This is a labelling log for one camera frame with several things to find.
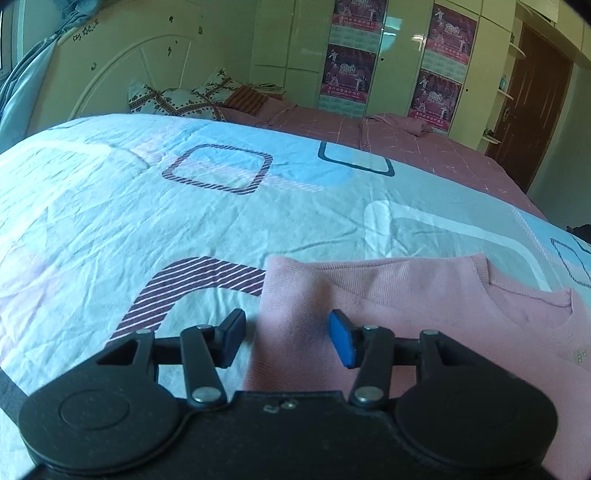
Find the window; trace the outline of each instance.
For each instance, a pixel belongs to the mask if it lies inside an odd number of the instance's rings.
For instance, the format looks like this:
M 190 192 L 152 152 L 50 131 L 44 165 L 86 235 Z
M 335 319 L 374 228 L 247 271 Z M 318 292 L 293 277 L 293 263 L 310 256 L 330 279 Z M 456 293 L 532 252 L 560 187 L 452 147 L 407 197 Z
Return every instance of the window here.
M 0 11 L 0 82 L 12 71 L 12 13 L 14 4 Z

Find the white headboard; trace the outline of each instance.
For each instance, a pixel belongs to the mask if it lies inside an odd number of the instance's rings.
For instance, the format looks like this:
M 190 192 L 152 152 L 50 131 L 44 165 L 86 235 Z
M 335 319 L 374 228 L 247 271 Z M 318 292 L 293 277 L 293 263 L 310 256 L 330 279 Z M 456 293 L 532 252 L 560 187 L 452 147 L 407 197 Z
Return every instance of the white headboard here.
M 129 112 L 139 80 L 158 90 L 199 87 L 224 66 L 214 30 L 191 0 L 122 0 L 62 37 L 27 135 L 80 116 Z

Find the door handle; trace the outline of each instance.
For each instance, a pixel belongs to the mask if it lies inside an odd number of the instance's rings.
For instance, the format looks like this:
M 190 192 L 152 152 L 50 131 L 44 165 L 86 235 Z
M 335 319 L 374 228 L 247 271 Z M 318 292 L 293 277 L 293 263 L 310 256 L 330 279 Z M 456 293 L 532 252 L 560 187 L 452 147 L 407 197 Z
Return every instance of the door handle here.
M 506 122 L 510 116 L 512 116 L 513 118 L 517 118 L 515 115 L 511 113 L 510 107 L 505 107 L 505 112 L 503 113 L 503 121 Z

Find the bed sheet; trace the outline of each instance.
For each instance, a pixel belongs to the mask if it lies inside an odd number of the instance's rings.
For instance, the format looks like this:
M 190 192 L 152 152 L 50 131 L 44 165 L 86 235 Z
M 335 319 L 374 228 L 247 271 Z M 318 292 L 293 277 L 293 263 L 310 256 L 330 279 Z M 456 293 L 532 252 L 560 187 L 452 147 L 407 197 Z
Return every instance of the bed sheet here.
M 591 248 L 493 196 L 343 145 L 150 115 L 78 119 L 0 156 L 0 478 L 31 467 L 27 395 L 141 327 L 219 324 L 249 336 L 270 255 L 300 261 L 484 252 L 541 290 L 591 304 Z M 178 368 L 159 382 L 184 396 Z
M 397 115 L 382 113 L 352 119 L 277 101 L 273 102 L 273 112 L 256 122 L 249 121 L 248 115 L 228 113 L 229 119 L 239 124 L 337 143 L 412 165 L 545 219 L 496 161 L 444 135 L 416 137 L 398 125 L 397 118 L 401 117 Z

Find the blue gripper pad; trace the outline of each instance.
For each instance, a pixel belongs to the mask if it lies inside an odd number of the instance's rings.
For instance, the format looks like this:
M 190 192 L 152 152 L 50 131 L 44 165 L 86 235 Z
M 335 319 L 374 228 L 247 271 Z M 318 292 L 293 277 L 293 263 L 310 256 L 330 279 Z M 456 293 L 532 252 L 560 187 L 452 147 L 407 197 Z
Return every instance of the blue gripper pad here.
M 329 314 L 329 336 L 344 367 L 351 369 L 361 365 L 361 330 L 340 310 Z

